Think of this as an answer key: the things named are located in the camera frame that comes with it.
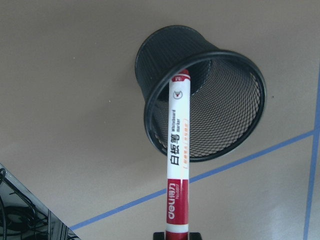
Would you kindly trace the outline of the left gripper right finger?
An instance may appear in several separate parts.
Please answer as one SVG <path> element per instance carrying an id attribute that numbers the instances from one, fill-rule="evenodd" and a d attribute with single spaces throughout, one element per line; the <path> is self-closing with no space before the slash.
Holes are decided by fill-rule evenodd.
<path id="1" fill-rule="evenodd" d="M 189 240 L 202 240 L 202 235 L 199 232 L 190 232 Z"/>

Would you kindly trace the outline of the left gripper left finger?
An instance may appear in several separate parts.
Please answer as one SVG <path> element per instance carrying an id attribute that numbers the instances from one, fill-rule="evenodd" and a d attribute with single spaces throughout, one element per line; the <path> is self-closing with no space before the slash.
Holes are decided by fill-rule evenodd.
<path id="1" fill-rule="evenodd" d="M 154 232 L 153 233 L 153 240 L 165 240 L 165 233 L 164 232 Z"/>

